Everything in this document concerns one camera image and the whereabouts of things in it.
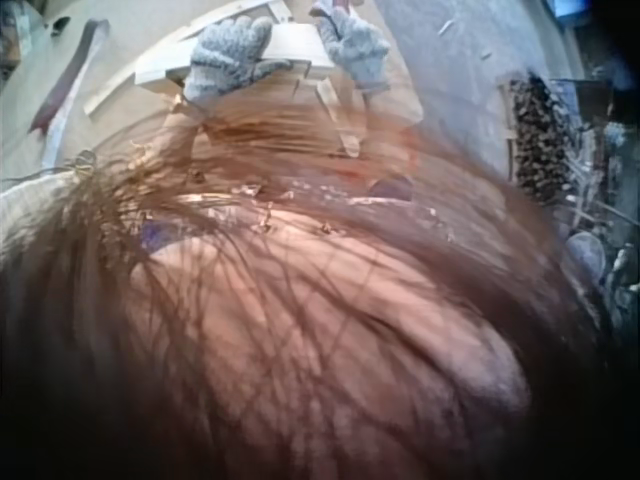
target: brown hair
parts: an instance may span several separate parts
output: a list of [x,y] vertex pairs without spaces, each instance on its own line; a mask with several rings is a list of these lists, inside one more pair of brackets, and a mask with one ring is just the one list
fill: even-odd
[[[566,478],[597,466],[616,392],[609,326],[578,269],[571,278],[560,269],[561,245],[540,210],[418,135],[373,135],[417,162],[398,166],[384,148],[353,161],[335,153],[334,133],[300,107],[227,113],[210,127],[217,142],[206,151],[131,169],[128,158],[116,158],[43,214],[28,240],[10,244],[0,273],[3,469],[48,477],[431,479]],[[398,173],[411,176],[411,204],[353,201],[370,178]],[[255,183],[259,194],[244,196],[242,187]],[[207,215],[203,202],[262,221]],[[415,330],[431,328],[431,310],[407,328],[392,304],[354,304],[329,270],[292,271],[274,260],[255,237],[268,235],[264,219],[275,210],[317,219],[318,236],[354,239],[406,268],[411,276],[395,278],[400,290],[446,305],[444,325],[468,324],[472,344],[496,356],[506,345],[521,381],[495,371],[485,384],[472,362],[443,361],[446,345],[424,343]],[[259,337],[252,314],[236,312],[234,328],[250,339],[243,346],[253,359],[247,372],[237,369],[234,355],[211,340],[212,319],[199,300],[186,301],[233,289],[207,284],[204,268],[172,273],[163,250],[154,254],[147,242],[150,219],[163,225],[165,244],[193,238],[216,261],[245,269],[284,306],[304,348],[292,353],[288,341],[274,340],[283,332],[276,316],[265,313],[261,331],[271,336]],[[191,255],[197,265],[199,253]],[[376,255],[366,261],[382,265]],[[263,261],[281,273],[254,266]],[[294,277],[322,299],[317,308],[342,312],[330,333],[288,284]],[[227,315],[224,302],[215,305]],[[334,355],[353,356],[346,373]],[[234,375],[221,375],[229,365]],[[224,392],[257,378],[263,387],[242,396],[251,401],[230,405],[235,397]],[[391,414],[372,413],[356,384],[386,392],[379,402]],[[522,385],[516,400],[514,385]],[[345,416],[344,425],[336,420]]]

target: wood scrap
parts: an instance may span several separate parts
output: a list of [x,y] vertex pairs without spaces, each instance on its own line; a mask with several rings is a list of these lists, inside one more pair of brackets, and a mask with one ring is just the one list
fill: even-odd
[[442,26],[442,28],[438,30],[438,36],[441,37],[442,35],[444,35],[446,31],[449,30],[449,28],[451,28],[451,25],[453,25],[453,20],[447,20],[447,22]]
[[94,35],[96,34],[96,30],[99,26],[100,22],[96,20],[89,20],[86,23],[78,48],[76,48],[76,51],[73,54],[69,65],[67,65],[67,68],[62,73],[62,76],[51,92],[49,92],[49,95],[47,95],[44,103],[36,113],[33,121],[31,122],[31,127],[29,127],[29,133],[34,130],[41,130],[43,134],[47,134],[51,121],[58,113],[58,110],[60,110],[60,107],[62,107],[67,95],[69,95],[69,92],[71,91],[73,82],[78,77],[82,66],[87,61],[91,43],[93,42]]
[[[154,52],[158,48],[166,47],[173,43],[181,42],[195,35],[198,35],[202,30],[212,23],[221,22],[227,18],[239,15],[241,13],[253,10],[259,7],[263,7],[271,3],[273,0],[236,0],[230,2],[223,7],[217,8],[211,12],[208,12],[194,20],[188,25],[180,27],[178,30],[165,36],[149,48],[142,56],[148,55]],[[96,110],[120,87],[125,85],[128,81],[132,80],[136,72],[136,63],[138,59],[129,62],[122,67],[115,75],[113,75],[97,93],[92,95],[84,105],[84,111],[87,115],[93,115]]]

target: gray work glove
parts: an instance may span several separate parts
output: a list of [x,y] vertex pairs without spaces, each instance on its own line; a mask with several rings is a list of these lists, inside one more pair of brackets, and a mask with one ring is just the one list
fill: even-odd
[[364,20],[350,16],[331,0],[318,0],[311,14],[318,17],[318,30],[331,60],[344,68],[356,86],[365,92],[389,88],[384,71],[391,46],[382,32]]
[[191,55],[185,98],[204,110],[227,93],[248,87],[277,70],[290,69],[287,60],[260,61],[271,40],[271,20],[249,17],[209,25]]

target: hair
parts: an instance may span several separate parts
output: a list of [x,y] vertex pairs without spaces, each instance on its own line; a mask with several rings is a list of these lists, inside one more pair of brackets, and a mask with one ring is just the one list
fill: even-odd
[[[393,120],[353,160],[306,109],[257,110],[225,111],[193,152],[104,161],[14,232],[3,476],[610,468],[626,378],[545,214],[459,152],[390,133]],[[398,176],[410,203],[354,200]],[[318,250],[270,241],[308,221]],[[320,265],[323,249],[338,260]]]

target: firewood pile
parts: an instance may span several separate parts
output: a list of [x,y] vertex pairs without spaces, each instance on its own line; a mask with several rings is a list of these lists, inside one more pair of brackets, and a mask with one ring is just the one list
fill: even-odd
[[547,205],[569,190],[569,157],[578,148],[569,112],[533,73],[509,82],[515,121],[517,185]]
[[[507,108],[510,180],[553,215],[614,324],[629,325],[640,304],[640,251],[634,240],[640,223],[614,206],[625,178],[617,152],[637,130],[612,122],[607,105],[596,110],[604,113],[584,119],[580,104],[533,73],[512,74],[499,90]],[[640,163],[635,174],[640,176]],[[620,223],[636,233],[620,238],[615,233]]]

